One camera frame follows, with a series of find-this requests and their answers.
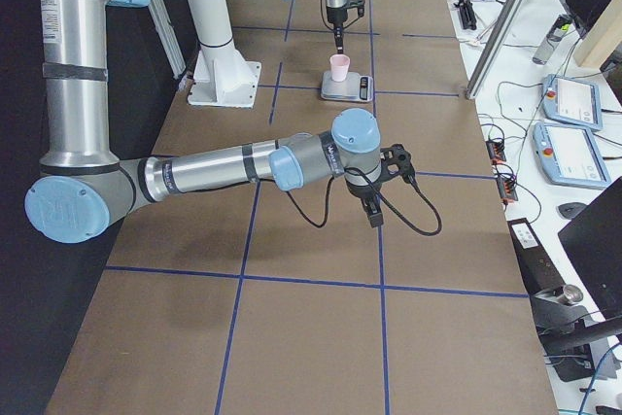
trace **bottle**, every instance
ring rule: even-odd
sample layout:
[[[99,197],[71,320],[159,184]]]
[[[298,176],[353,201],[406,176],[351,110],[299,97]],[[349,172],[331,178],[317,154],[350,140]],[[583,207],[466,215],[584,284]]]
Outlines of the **bottle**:
[[[534,57],[532,57],[534,63],[544,65],[548,59],[551,58],[551,55],[560,45],[562,38],[568,32],[571,24],[572,18],[570,15],[559,15],[557,17],[553,26],[551,26],[551,29],[546,33],[546,36],[544,36],[544,39],[537,48]]]

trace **white table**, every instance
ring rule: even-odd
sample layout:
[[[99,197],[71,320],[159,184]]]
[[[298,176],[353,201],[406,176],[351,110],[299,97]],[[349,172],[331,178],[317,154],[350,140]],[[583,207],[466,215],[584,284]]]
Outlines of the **white table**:
[[[477,15],[477,29],[471,31],[463,30],[461,27],[458,10],[454,6],[456,0],[447,0],[447,2],[456,35],[459,41],[461,41],[461,53],[466,72],[470,76],[484,49],[483,45],[477,46],[475,40],[486,26],[495,21],[501,11],[502,4],[498,2],[472,1],[473,10]],[[564,8],[559,0],[526,0],[517,14],[504,43],[514,46],[537,47],[557,15],[564,12]],[[482,37],[481,42],[486,42],[489,36],[490,32]],[[570,55],[570,50],[577,40],[578,34],[576,32],[569,34],[558,49],[555,50],[548,63],[543,66],[532,62],[532,56],[536,51],[535,47],[503,47],[491,73],[486,78],[484,86],[476,96],[477,111],[480,113],[481,123],[493,122],[502,128],[506,138],[510,136],[524,136],[524,131],[521,128],[501,116],[500,105],[496,97],[500,82],[510,81],[522,85],[534,85],[541,83],[542,79],[548,74],[557,73],[563,75],[565,70],[568,77],[598,74],[599,70],[578,67],[572,58],[568,62],[568,68],[566,67],[567,57]],[[621,109],[620,104],[602,75],[598,74],[586,80],[599,85],[603,109],[618,111]],[[536,121],[544,121],[543,112],[541,110],[535,112],[536,106],[540,101],[540,90],[540,86],[522,88],[513,85],[502,85],[500,102],[503,114],[524,127],[533,125]],[[622,141],[622,117],[604,114],[604,124],[604,130],[599,132],[599,134],[615,141]],[[482,130],[484,136],[487,137],[491,127],[483,126]],[[500,136],[500,132],[493,128],[491,136]],[[597,143],[603,156],[622,155],[622,148],[620,147],[611,145],[601,139],[597,139]],[[568,221],[559,215],[556,207],[571,201],[580,201],[587,204],[601,192],[599,190],[562,187],[550,184],[541,172],[539,163],[536,160],[531,131],[522,151],[521,146],[521,140],[509,139],[506,141],[505,154],[507,164],[510,167],[514,170],[520,167],[518,182],[531,190],[541,202],[541,214],[532,223],[532,227],[565,281],[569,284],[575,284],[585,291],[557,236],[557,232]],[[622,176],[622,160],[608,161],[606,167],[612,180]],[[518,189],[518,196],[518,202],[508,205],[505,212],[506,218],[508,220],[519,218],[527,218],[529,221],[533,220],[538,212],[537,202],[530,194],[520,188]],[[597,309],[594,301],[588,294],[582,304],[588,311]],[[602,319],[599,314],[594,316],[597,321]],[[615,342],[617,341],[610,339],[611,344]],[[615,355],[618,359],[622,358],[622,352],[620,352],[619,348],[616,350]],[[564,383],[558,378],[552,367],[549,367],[549,376],[558,407],[566,410],[577,410],[583,397],[583,394],[579,392],[579,388],[585,388],[589,380]],[[586,412],[595,413],[595,405],[622,408],[622,370],[618,371],[616,380],[598,380],[595,384],[595,389],[596,392],[590,395],[585,407]]]

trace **digital scale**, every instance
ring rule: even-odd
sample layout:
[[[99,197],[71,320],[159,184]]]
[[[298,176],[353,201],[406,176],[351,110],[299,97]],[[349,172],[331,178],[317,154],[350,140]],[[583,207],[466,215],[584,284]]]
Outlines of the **digital scale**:
[[[542,170],[552,184],[600,190],[611,184],[589,128],[538,122],[532,136]]]
[[[592,83],[548,75],[543,82],[542,107],[552,121],[603,129],[599,89]]]
[[[348,72],[343,82],[336,82],[328,70],[322,77],[320,95],[328,101],[369,102],[373,99],[373,78]]]

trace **pink cup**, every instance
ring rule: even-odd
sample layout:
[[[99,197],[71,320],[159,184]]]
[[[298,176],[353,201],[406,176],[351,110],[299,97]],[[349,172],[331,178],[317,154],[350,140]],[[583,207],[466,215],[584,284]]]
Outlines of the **pink cup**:
[[[343,53],[336,53],[330,57],[330,76],[334,82],[343,82],[348,76],[350,57]]]

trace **mouse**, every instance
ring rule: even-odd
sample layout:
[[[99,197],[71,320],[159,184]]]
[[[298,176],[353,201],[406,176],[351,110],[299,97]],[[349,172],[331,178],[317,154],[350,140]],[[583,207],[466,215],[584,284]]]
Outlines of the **mouse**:
[[[557,207],[557,210],[564,219],[574,219],[577,214],[585,209],[586,206],[587,204],[579,202],[564,203],[560,204]]]

